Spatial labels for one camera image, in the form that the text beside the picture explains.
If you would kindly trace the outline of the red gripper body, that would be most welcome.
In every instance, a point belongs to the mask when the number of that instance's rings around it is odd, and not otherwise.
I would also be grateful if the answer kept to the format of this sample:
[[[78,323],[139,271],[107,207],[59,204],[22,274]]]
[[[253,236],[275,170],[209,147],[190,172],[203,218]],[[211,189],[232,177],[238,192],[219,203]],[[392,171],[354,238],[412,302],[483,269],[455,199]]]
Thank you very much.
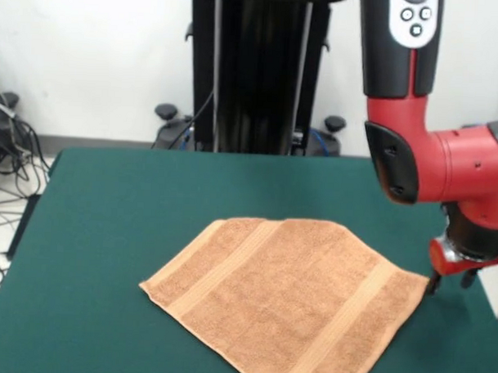
[[[447,276],[498,265],[498,258],[478,260],[462,254],[446,237],[430,241],[429,256],[432,268],[438,274]]]

